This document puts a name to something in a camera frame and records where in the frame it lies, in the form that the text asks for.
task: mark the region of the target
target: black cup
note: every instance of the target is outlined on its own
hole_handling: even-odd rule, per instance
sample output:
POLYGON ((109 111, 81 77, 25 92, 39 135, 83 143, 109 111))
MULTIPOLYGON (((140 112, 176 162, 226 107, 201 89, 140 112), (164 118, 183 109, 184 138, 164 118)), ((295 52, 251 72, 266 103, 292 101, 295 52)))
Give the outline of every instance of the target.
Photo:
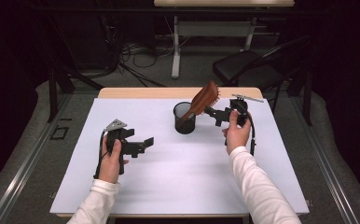
POLYGON ((186 119, 181 119, 191 107, 189 102, 181 102, 174 106, 174 128, 178 133, 188 134, 195 130, 195 119, 196 116, 191 114, 186 119))

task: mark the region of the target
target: dark background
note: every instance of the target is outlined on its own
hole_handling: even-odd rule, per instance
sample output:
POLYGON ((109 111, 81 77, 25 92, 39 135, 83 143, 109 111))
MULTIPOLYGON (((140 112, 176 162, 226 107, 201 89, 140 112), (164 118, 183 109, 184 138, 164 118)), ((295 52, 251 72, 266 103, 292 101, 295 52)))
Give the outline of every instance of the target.
MULTIPOLYGON (((79 6, 96 4, 76 2, 79 6)), ((39 3, 63 4, 54 0, 39 3)), ((153 7, 152 0, 132 3, 153 7)), ((132 7, 126 1, 118 1, 118 6, 132 7)), ((312 89, 325 99, 339 152, 360 182, 360 1, 297 0, 295 8, 331 9, 331 15, 323 20, 287 20, 278 43, 305 34, 313 36, 312 89)), ((101 18, 87 18, 64 22, 66 16, 62 16, 53 26, 52 21, 36 17, 16 1, 0 1, 0 171, 34 111, 35 88, 48 80, 52 61, 43 46, 50 46, 59 60, 76 69, 116 68, 112 49, 104 42, 101 18), (48 37, 48 43, 41 42, 42 35, 48 37)), ((154 33, 166 32, 159 29, 159 18, 121 17, 118 21, 122 34, 148 46, 155 44, 154 33)))

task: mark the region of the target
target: person's hand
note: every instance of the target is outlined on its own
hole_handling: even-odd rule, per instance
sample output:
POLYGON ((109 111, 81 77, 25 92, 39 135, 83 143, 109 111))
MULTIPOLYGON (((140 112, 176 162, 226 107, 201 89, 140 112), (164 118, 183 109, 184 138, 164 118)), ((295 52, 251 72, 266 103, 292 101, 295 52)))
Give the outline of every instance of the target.
POLYGON ((223 130, 223 134, 227 138, 228 154, 230 154, 236 147, 246 145, 250 135, 250 127, 251 123, 249 119, 243 127, 238 127, 238 111, 231 111, 229 115, 229 127, 223 130))
POLYGON ((99 179, 109 182, 109 183, 117 183, 118 182, 118 173, 119 173, 119 153, 121 152, 121 142, 116 139, 113 145, 112 153, 107 152, 107 135, 104 137, 103 145, 102 145, 102 162, 101 162, 101 170, 99 171, 99 179))

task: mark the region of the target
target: gray carpet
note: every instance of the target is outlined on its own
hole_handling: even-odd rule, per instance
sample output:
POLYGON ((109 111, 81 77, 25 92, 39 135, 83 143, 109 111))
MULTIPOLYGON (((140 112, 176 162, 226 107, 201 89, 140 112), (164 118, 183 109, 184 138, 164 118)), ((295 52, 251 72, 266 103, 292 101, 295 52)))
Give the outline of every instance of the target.
MULTIPOLYGON (((252 48, 263 50, 272 43, 271 37, 255 37, 252 48)), ((214 60, 236 52, 243 46, 239 39, 210 38, 194 39, 182 47, 182 61, 180 78, 172 79, 172 55, 159 57, 155 64, 147 68, 136 65, 149 65, 154 62, 151 56, 142 54, 132 57, 126 64, 144 75, 166 86, 196 86, 201 87, 209 80, 219 81, 214 77, 211 64, 214 60)), ((95 81, 107 87, 142 87, 135 77, 128 72, 118 69, 115 73, 95 78, 95 81)), ((48 83, 37 88, 39 101, 25 132, 8 160, 7 166, 0 174, 0 221, 3 223, 65 223, 67 219, 56 217, 49 213, 53 199, 49 196, 56 191, 62 181, 67 164, 72 156, 77 138, 82 130, 84 121, 89 113, 97 91, 84 83, 74 80, 76 91, 72 95, 60 93, 62 99, 61 111, 51 125, 48 120, 48 83), (30 167, 31 173, 26 174, 27 180, 21 185, 21 190, 14 195, 14 200, 4 201, 6 191, 10 191, 10 183, 25 161, 30 159, 35 148, 40 153, 35 154, 35 163, 30 167)), ((288 98, 281 93, 280 101, 275 112, 275 119, 281 132, 289 158, 293 163, 298 181, 305 198, 312 202, 311 212, 300 216, 302 223, 360 223, 360 186, 353 173, 338 153, 333 133, 325 112, 324 101, 316 94, 312 96, 312 127, 305 128, 304 120, 299 116, 299 98, 288 98), (343 195, 335 195, 335 188, 329 186, 329 179, 324 174, 324 165, 319 162, 314 141, 324 151, 326 159, 335 177, 340 183, 343 195), (347 218, 346 212, 341 211, 340 199, 347 200, 352 208, 356 220, 347 218)), ((118 219, 110 223, 242 223, 239 219, 118 219)))

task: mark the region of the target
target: chair leg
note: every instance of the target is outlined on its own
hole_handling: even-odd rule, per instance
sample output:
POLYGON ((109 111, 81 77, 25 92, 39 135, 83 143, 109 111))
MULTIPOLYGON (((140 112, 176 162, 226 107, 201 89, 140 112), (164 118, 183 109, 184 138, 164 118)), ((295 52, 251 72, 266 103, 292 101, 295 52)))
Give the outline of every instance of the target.
POLYGON ((281 87, 282 87, 282 83, 279 84, 278 87, 276 88, 275 98, 273 100, 273 106, 272 106, 272 114, 275 113, 275 108, 276 108, 276 104, 278 103, 279 92, 281 87))

